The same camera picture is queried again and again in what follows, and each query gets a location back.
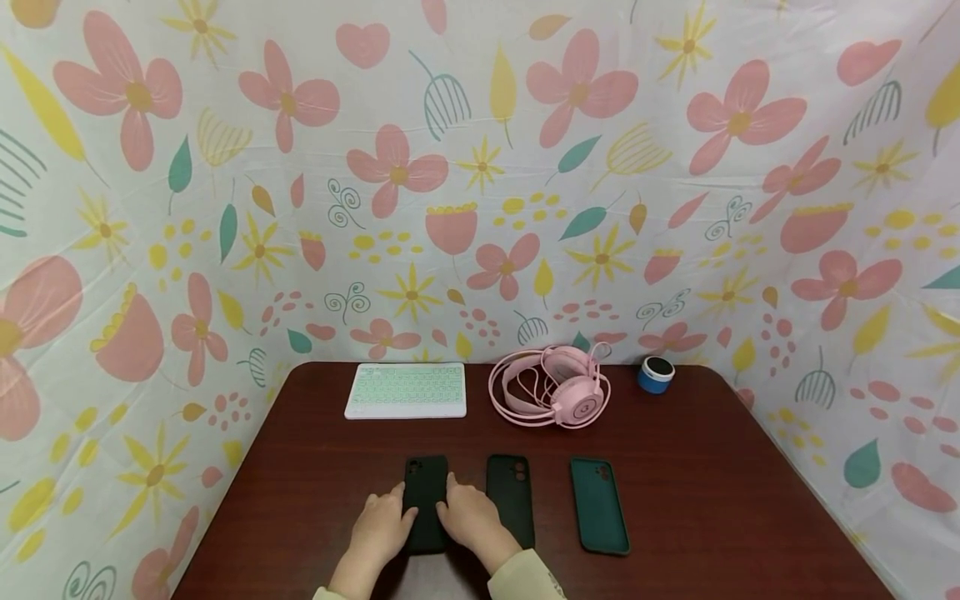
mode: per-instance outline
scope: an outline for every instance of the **floral backdrop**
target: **floral backdrop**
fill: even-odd
[[[168,597],[298,363],[604,341],[960,599],[957,4],[11,0],[4,589]]]

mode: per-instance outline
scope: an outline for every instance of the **black phone case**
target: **black phone case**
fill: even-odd
[[[446,457],[417,456],[406,462],[403,512],[420,509],[405,549],[410,554],[438,554],[446,550],[446,531],[437,517],[437,502],[446,502]]]
[[[524,549],[534,547],[534,503],[526,457],[494,454],[487,459],[487,497],[500,522]]]

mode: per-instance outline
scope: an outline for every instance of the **green leaf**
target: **green leaf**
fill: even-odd
[[[187,136],[180,144],[180,149],[174,155],[173,162],[170,163],[170,173],[167,175],[167,184],[170,185],[170,191],[179,194],[186,189],[193,179],[193,159],[190,158],[190,137]]]
[[[596,137],[585,139],[573,148],[567,150],[564,157],[560,159],[557,170],[561,173],[569,173],[582,165],[584,160],[587,160],[587,156],[590,156],[590,153],[593,152],[593,147],[600,141],[600,137],[600,135],[597,135]]]
[[[579,348],[584,352],[590,352],[589,340],[585,338],[584,334],[579,331],[577,331],[577,337],[573,338],[573,344],[571,344],[571,346],[574,348]]]
[[[306,354],[313,349],[313,342],[299,331],[287,329],[287,337],[290,338],[290,348],[297,354]]]
[[[843,465],[843,478],[852,488],[869,488],[880,478],[880,453],[876,439],[847,457]]]
[[[573,217],[570,224],[566,226],[564,234],[560,236],[561,241],[571,237],[577,237],[584,233],[589,233],[600,227],[603,220],[607,218],[607,209],[603,206],[593,206]]]
[[[237,209],[233,204],[227,204],[224,214],[220,217],[220,262],[227,260],[227,254],[233,248],[237,239]]]

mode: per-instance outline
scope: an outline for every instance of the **yellow flower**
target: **yellow flower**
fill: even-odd
[[[430,307],[426,304],[430,302],[431,304],[443,304],[441,301],[433,298],[432,296],[427,296],[423,292],[426,288],[430,287],[430,284],[433,283],[433,277],[428,277],[424,279],[419,285],[417,284],[417,266],[414,263],[410,263],[410,275],[409,282],[404,282],[403,279],[397,275],[396,283],[400,286],[399,291],[393,290],[377,290],[381,296],[385,296],[392,300],[403,300],[403,304],[396,310],[395,317],[399,317],[407,307],[410,307],[410,314],[413,315],[414,323],[417,322],[417,307],[419,306],[423,312],[430,312]]]
[[[283,268],[283,263],[276,257],[276,254],[285,254],[287,256],[293,256],[294,251],[289,248],[283,248],[282,246],[267,246],[267,242],[270,241],[270,238],[276,233],[276,221],[270,223],[266,229],[263,231],[263,237],[260,237],[260,230],[256,226],[256,221],[253,220],[253,215],[247,211],[247,224],[250,227],[250,235],[243,233],[243,242],[247,245],[247,249],[250,251],[250,255],[238,262],[233,266],[233,269],[242,271],[250,267],[253,263],[256,263],[256,267],[253,269],[253,281],[257,285],[260,283],[260,272],[263,272],[264,277],[267,278],[267,281],[270,281],[270,284],[274,284],[274,278],[270,275],[270,264],[273,263],[274,266]]]
[[[220,41],[220,37],[223,39],[237,38],[237,36],[226,29],[210,25],[210,19],[216,14],[217,5],[220,4],[219,0],[210,0],[206,4],[205,9],[200,6],[200,0],[190,0],[190,6],[187,6],[187,0],[178,0],[178,2],[180,2],[180,10],[183,11],[186,20],[160,20],[179,32],[193,34],[193,44],[190,46],[191,60],[197,57],[197,51],[200,50],[200,44],[202,43],[204,50],[206,50],[207,57],[210,58],[210,62],[213,63],[213,66],[217,66],[217,61],[213,58],[212,46],[216,46],[221,52],[226,54],[227,48],[225,48],[224,44]]]
[[[140,467],[140,472],[121,473],[117,475],[117,479],[132,486],[142,487],[143,490],[133,499],[133,503],[130,505],[130,508],[127,509],[127,513],[123,515],[116,529],[110,534],[111,538],[126,529],[127,526],[140,515],[140,511],[143,510],[143,506],[147,503],[148,496],[153,497],[154,521],[157,523],[160,522],[161,491],[177,500],[183,500],[183,492],[181,492],[177,486],[170,483],[169,479],[170,475],[176,475],[186,468],[186,463],[174,463],[174,459],[183,452],[189,440],[190,436],[183,436],[183,439],[177,442],[177,445],[170,450],[170,454],[164,457],[163,445],[166,443],[166,429],[164,428],[163,421],[161,421],[160,427],[156,432],[156,457],[153,457],[143,444],[130,436],[124,436],[124,441],[127,442],[127,449],[130,451],[133,461]]]
[[[580,252],[574,252],[573,250],[566,251],[574,260],[583,265],[589,265],[587,269],[577,277],[577,280],[573,282],[573,285],[576,285],[587,278],[590,274],[593,274],[593,291],[597,289],[597,282],[600,280],[600,273],[603,272],[607,275],[608,281],[613,281],[613,268],[616,267],[624,273],[632,273],[634,269],[629,265],[626,265],[619,260],[616,260],[614,257],[620,254],[621,252],[631,248],[636,240],[628,240],[619,246],[616,244],[616,233],[619,229],[620,224],[617,223],[613,226],[613,229],[610,230],[610,234],[607,236],[607,241],[603,245],[603,249],[600,248],[600,236],[596,235],[593,237],[593,254],[582,254]]]
[[[890,178],[900,181],[910,181],[909,175],[895,167],[913,160],[920,153],[911,152],[910,154],[901,156],[900,150],[902,149],[903,138],[889,149],[880,148],[876,151],[876,160],[874,162],[855,160],[853,166],[861,171],[866,171],[867,175],[853,187],[857,188],[864,183],[869,183],[867,186],[867,197],[869,198],[878,182],[882,182],[883,187],[890,189]]]
[[[724,277],[723,289],[719,292],[701,292],[697,294],[697,296],[704,300],[716,302],[713,306],[705,310],[703,314],[708,315],[713,313],[714,316],[719,317],[723,315],[724,309],[727,308],[733,313],[736,310],[736,304],[738,302],[741,304],[753,304],[754,299],[741,296],[741,294],[756,283],[757,277],[749,281],[744,281],[743,278],[746,274],[747,267],[744,267],[740,269],[740,273],[737,274],[733,281],[730,281],[729,277]]]
[[[907,358],[926,358],[927,356],[940,356],[941,354],[952,354],[950,362],[940,371],[940,385],[945,385],[960,369],[960,321],[949,317],[931,306],[924,306],[926,317],[934,327],[940,329],[956,342],[947,342],[937,344],[928,348],[921,348],[916,352],[907,354]]]
[[[97,198],[96,203],[94,203],[82,188],[80,195],[84,199],[86,210],[78,208],[77,212],[90,227],[90,233],[88,233],[84,239],[74,244],[73,247],[89,250],[103,246],[107,249],[107,263],[111,270],[113,269],[113,261],[117,258],[127,262],[127,257],[123,255],[123,247],[128,246],[130,242],[127,241],[127,238],[124,237],[122,233],[119,233],[119,231],[127,228],[127,222],[111,222],[108,220],[109,211],[107,209],[107,201],[104,200],[103,196]]]
[[[680,66],[680,77],[677,79],[677,89],[680,89],[680,86],[684,84],[684,75],[686,74],[686,67],[689,64],[690,69],[696,73],[697,72],[697,57],[699,56],[703,60],[710,60],[713,58],[713,54],[709,50],[704,48],[700,44],[700,40],[713,29],[713,25],[716,24],[717,20],[715,18],[707,22],[706,25],[701,29],[700,24],[704,18],[704,7],[706,5],[706,0],[703,0],[700,3],[700,10],[697,11],[697,16],[693,19],[693,27],[690,27],[690,15],[684,14],[684,36],[680,38],[676,37],[657,37],[657,43],[661,48],[668,52],[677,52],[679,53],[669,65],[667,65],[666,70],[663,71],[663,74],[660,75],[659,80],[662,80],[667,75],[673,72],[677,65]]]
[[[467,184],[467,189],[473,187],[473,184],[477,181],[480,181],[480,193],[483,194],[485,180],[493,183],[492,173],[497,175],[503,175],[503,169],[491,164],[491,161],[500,154],[500,147],[497,146],[493,152],[487,156],[487,137],[483,136],[483,145],[480,147],[480,152],[477,153],[476,147],[473,148],[473,162],[462,162],[457,161],[457,164],[460,165],[461,169],[466,169],[468,171],[473,171],[473,177],[470,178],[470,183]]]

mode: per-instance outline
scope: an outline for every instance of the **keyboard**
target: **keyboard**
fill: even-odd
[[[456,419],[467,415],[462,363],[357,367],[347,419]]]

